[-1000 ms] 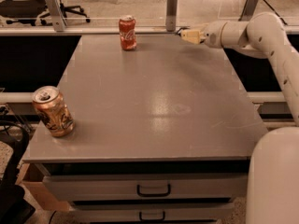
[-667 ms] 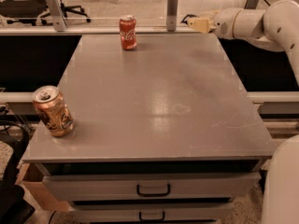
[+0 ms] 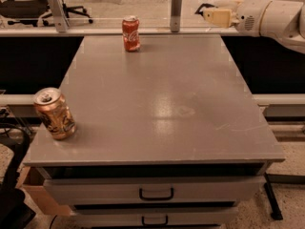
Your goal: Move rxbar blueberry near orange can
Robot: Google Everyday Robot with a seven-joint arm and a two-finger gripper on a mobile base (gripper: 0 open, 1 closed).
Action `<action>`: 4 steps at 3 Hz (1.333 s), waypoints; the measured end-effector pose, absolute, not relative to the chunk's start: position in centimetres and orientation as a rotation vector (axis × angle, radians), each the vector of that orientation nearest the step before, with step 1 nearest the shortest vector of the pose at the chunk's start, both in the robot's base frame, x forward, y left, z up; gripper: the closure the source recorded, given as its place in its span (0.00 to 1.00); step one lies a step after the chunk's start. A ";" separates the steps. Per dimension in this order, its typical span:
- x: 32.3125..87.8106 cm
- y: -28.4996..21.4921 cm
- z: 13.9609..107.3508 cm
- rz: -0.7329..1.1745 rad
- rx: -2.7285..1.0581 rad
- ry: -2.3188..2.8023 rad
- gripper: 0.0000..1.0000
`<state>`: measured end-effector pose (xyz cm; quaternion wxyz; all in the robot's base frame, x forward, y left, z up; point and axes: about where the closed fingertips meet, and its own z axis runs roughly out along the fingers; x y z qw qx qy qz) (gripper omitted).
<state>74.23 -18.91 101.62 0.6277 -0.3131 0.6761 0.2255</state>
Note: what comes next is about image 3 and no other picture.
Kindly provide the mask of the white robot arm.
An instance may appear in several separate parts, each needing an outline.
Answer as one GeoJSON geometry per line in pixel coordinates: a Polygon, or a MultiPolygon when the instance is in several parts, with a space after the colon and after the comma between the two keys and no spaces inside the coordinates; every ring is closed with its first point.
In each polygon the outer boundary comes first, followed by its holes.
{"type": "Polygon", "coordinates": [[[268,37],[283,47],[305,53],[305,4],[284,0],[244,0],[204,4],[203,18],[239,34],[268,37]]]}

